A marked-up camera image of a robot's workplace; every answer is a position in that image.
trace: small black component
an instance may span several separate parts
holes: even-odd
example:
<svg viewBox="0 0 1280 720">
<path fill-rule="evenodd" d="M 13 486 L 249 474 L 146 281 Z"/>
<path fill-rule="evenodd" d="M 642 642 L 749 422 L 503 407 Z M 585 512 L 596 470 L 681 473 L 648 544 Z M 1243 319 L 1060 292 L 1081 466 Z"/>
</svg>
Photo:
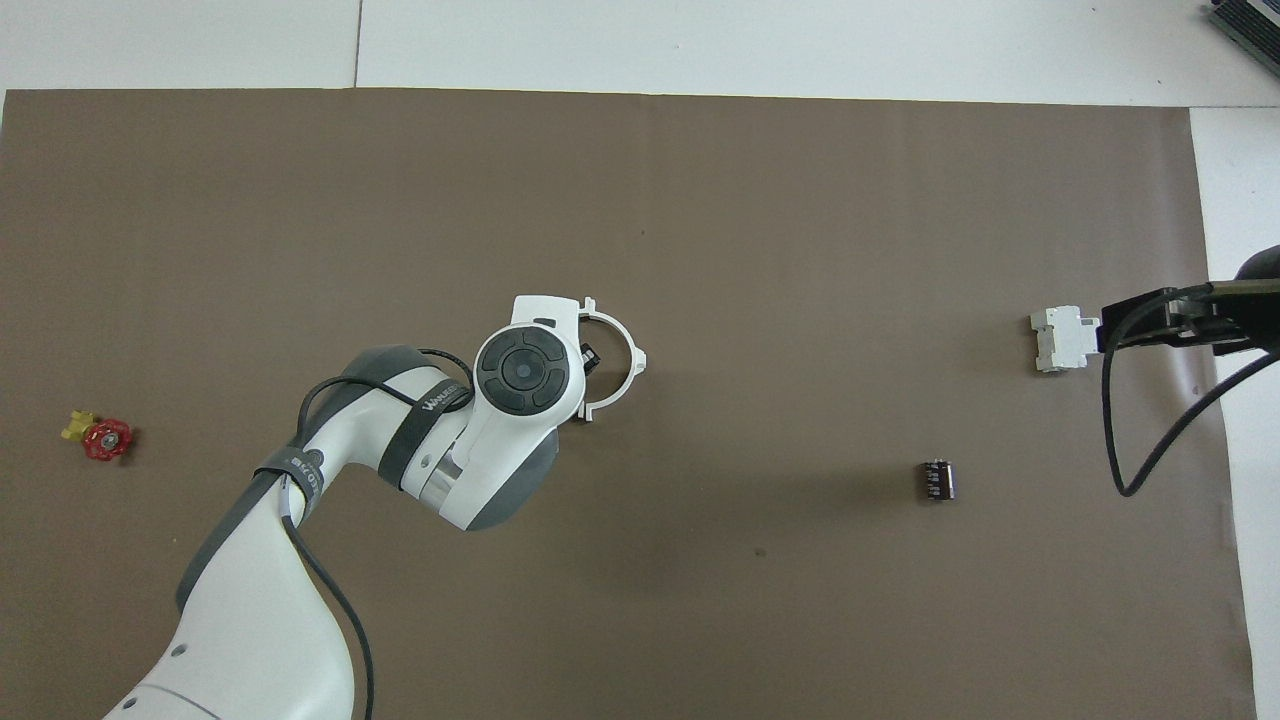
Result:
<svg viewBox="0 0 1280 720">
<path fill-rule="evenodd" d="M 600 356 L 596 355 L 594 350 L 591 350 L 590 345 L 588 345 L 588 343 L 584 342 L 582 343 L 582 369 L 586 370 L 588 375 L 590 375 L 591 370 L 594 370 L 595 366 L 599 365 L 599 364 L 600 364 Z"/>
<path fill-rule="evenodd" d="M 1213 0 L 1208 19 L 1263 67 L 1280 76 L 1280 3 L 1276 0 Z"/>
<path fill-rule="evenodd" d="M 924 495 L 929 500 L 955 500 L 956 480 L 951 471 L 951 462 L 946 460 L 932 460 L 922 465 L 924 468 Z"/>
</svg>

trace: white floor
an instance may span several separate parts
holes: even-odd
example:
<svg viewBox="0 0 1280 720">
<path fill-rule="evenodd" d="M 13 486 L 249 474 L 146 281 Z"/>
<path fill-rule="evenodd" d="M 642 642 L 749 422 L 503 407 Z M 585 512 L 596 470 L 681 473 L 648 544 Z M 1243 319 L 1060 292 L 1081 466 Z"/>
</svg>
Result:
<svg viewBox="0 0 1280 720">
<path fill-rule="evenodd" d="M 1221 279 L 1280 242 L 1280 78 L 1210 27 L 1206 8 L 3 0 L 0 88 L 358 85 L 1189 106 L 1210 269 Z M 1224 360 L 1220 374 L 1243 361 Z M 1280 547 L 1280 372 L 1251 384 L 1224 400 L 1224 413 L 1258 717 L 1280 720 L 1271 560 Z"/>
</svg>

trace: yellow fitting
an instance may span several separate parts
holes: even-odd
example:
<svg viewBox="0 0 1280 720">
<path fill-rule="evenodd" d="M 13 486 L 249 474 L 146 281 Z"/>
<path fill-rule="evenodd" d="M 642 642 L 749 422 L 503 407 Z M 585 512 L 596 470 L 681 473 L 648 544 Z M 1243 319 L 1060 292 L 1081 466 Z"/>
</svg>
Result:
<svg viewBox="0 0 1280 720">
<path fill-rule="evenodd" d="M 67 429 L 63 430 L 63 439 L 72 439 L 76 442 L 84 439 L 84 433 L 87 433 L 95 423 L 97 423 L 97 418 L 92 413 L 72 410 L 72 421 L 67 425 Z"/>
</svg>

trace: valve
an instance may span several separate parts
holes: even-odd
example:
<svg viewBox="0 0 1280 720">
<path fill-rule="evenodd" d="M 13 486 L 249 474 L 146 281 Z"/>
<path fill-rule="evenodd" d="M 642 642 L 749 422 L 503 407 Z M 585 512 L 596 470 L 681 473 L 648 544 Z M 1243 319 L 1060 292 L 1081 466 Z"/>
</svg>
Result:
<svg viewBox="0 0 1280 720">
<path fill-rule="evenodd" d="M 99 420 L 92 413 L 72 411 L 72 420 L 63 430 L 63 438 L 77 441 L 84 447 L 84 455 L 104 462 L 124 455 L 133 443 L 133 429 L 128 423 L 106 418 Z"/>
</svg>

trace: black strap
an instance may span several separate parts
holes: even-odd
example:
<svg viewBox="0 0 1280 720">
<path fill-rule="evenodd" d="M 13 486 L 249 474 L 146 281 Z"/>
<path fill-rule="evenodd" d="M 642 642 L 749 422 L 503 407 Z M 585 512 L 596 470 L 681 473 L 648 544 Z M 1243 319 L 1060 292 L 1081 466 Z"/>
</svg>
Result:
<svg viewBox="0 0 1280 720">
<path fill-rule="evenodd" d="M 262 470 L 275 470 L 293 478 L 293 482 L 302 491 L 302 497 L 307 501 L 307 506 L 302 511 L 302 519 L 306 520 L 315 507 L 315 501 L 324 492 L 324 474 L 320 473 L 320 466 L 314 459 L 302 450 L 287 445 L 259 462 L 257 471 Z"/>
<path fill-rule="evenodd" d="M 426 391 L 419 401 L 404 415 L 401 427 L 396 429 L 392 441 L 383 451 L 383 459 L 378 462 L 378 475 L 384 480 L 401 488 L 404 470 L 413 454 L 422 445 L 426 433 L 431 432 L 444 411 L 460 402 L 467 392 L 457 380 L 440 380 L 431 389 Z"/>
</svg>

